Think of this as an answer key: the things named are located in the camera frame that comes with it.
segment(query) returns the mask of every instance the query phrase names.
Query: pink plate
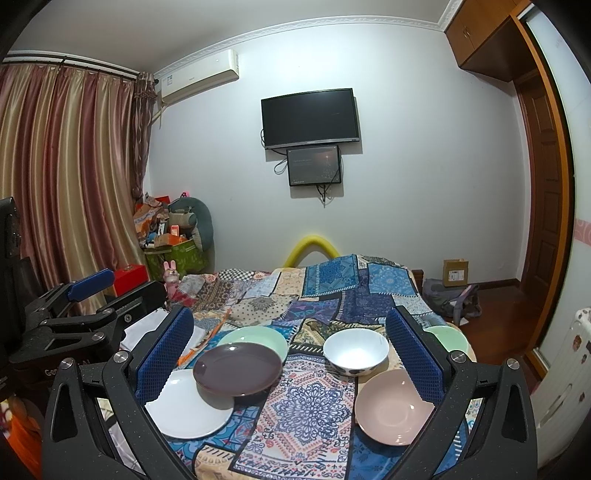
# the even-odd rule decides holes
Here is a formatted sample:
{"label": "pink plate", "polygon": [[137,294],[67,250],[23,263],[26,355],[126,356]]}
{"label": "pink plate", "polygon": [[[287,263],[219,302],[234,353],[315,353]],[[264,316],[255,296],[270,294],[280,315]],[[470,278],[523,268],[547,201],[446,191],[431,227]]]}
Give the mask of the pink plate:
{"label": "pink plate", "polygon": [[373,377],[359,392],[355,418],[380,443],[410,445],[434,408],[418,395],[406,370],[389,370]]}

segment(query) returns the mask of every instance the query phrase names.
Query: white radiator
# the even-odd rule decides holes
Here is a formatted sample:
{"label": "white radiator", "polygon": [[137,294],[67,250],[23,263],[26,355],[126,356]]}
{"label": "white radiator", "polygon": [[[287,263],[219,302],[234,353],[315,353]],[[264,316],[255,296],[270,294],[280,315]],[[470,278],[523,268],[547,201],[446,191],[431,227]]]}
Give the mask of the white radiator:
{"label": "white radiator", "polygon": [[569,446],[591,407],[591,307],[576,313],[531,403],[542,467]]}

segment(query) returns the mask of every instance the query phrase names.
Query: green storage box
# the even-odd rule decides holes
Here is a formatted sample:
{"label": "green storage box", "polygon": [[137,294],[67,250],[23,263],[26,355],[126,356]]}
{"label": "green storage box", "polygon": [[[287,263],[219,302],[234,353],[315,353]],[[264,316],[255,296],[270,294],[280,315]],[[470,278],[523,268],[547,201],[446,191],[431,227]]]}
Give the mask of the green storage box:
{"label": "green storage box", "polygon": [[207,267],[205,253],[197,248],[191,239],[173,247],[144,248],[146,263],[152,280],[161,281],[164,275],[164,262],[174,260],[181,278],[187,274],[197,274]]}

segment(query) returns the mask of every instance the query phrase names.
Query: pink decorative stripe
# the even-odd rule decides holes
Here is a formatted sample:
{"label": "pink decorative stripe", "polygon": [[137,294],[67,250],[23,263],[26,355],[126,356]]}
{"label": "pink decorative stripe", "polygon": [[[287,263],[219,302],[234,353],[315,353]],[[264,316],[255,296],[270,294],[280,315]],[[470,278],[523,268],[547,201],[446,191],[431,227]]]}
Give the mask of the pink decorative stripe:
{"label": "pink decorative stripe", "polygon": [[591,247],[591,223],[574,219],[574,239]]}

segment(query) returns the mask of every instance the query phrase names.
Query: gray bag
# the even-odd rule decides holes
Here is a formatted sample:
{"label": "gray bag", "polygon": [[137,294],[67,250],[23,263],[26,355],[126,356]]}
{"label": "gray bag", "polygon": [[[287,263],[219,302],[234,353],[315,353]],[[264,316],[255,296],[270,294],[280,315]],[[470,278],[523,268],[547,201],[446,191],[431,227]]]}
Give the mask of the gray bag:
{"label": "gray bag", "polygon": [[442,317],[453,317],[453,323],[460,325],[460,319],[479,317],[482,313],[478,301],[478,285],[467,287],[445,287],[441,280],[428,278],[423,284],[423,299]]}

